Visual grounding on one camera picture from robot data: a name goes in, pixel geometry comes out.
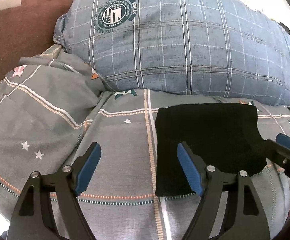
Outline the brown headboard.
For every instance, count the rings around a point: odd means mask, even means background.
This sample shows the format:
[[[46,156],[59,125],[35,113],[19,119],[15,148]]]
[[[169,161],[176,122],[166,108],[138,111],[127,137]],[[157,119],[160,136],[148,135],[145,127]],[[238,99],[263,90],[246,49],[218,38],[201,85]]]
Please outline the brown headboard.
[[[0,81],[21,57],[32,57],[53,45],[57,19],[73,0],[0,0]]]

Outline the grey patterned bed sheet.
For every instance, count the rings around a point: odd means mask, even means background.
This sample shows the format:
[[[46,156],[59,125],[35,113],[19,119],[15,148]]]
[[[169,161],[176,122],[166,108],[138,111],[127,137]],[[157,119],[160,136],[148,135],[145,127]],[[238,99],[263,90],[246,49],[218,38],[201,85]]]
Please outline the grey patterned bed sheet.
[[[77,198],[95,239],[183,239],[201,198],[194,191],[155,194],[155,120],[160,108],[203,103],[253,105],[263,142],[276,142],[279,133],[290,137],[290,105],[150,89],[110,92],[96,71],[72,54],[23,57],[0,81],[0,212],[10,227],[32,172],[53,174],[96,142],[101,158]],[[261,144],[254,150],[264,157]],[[248,175],[266,214],[270,239],[290,239],[290,172],[266,161],[260,173]],[[50,197],[57,230],[70,239],[57,196]]]

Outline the black pants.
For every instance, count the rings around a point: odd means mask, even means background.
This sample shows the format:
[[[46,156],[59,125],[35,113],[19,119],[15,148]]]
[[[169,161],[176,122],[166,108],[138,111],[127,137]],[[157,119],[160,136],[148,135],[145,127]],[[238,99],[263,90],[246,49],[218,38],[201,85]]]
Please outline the black pants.
[[[156,115],[158,197],[192,192],[177,157],[186,142],[193,154],[222,172],[260,173],[267,161],[254,148],[263,139],[257,128],[257,108],[240,103],[203,103],[160,108]]]

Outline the blue plaid pillow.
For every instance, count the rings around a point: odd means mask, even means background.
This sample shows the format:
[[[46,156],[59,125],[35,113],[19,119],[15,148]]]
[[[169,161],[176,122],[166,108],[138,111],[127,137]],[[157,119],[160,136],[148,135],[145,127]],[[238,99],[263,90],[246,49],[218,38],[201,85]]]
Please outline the blue plaid pillow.
[[[74,0],[53,39],[110,90],[290,105],[290,35],[238,0]]]

